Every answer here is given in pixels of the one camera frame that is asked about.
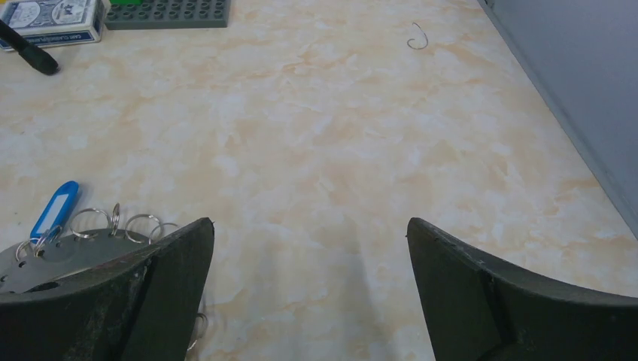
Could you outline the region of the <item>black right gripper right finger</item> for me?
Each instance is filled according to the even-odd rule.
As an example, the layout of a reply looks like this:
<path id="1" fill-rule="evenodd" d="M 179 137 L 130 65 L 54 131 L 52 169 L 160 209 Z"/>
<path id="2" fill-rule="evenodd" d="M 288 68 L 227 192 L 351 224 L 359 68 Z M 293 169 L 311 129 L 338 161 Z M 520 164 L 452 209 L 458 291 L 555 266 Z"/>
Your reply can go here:
<path id="1" fill-rule="evenodd" d="M 437 360 L 635 360 L 637 300 L 548 278 L 414 217 L 407 242 Z"/>

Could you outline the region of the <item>blue plastic key tag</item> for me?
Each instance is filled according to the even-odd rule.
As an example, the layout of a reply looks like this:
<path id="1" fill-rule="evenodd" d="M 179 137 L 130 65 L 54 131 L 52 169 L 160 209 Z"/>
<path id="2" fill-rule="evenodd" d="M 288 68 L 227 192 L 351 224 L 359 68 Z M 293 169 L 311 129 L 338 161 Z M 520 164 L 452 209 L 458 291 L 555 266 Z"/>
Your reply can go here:
<path id="1" fill-rule="evenodd" d="M 60 186 L 41 212 L 29 234 L 29 241 L 36 244 L 45 234 L 60 233 L 77 203 L 79 183 L 70 180 Z"/>

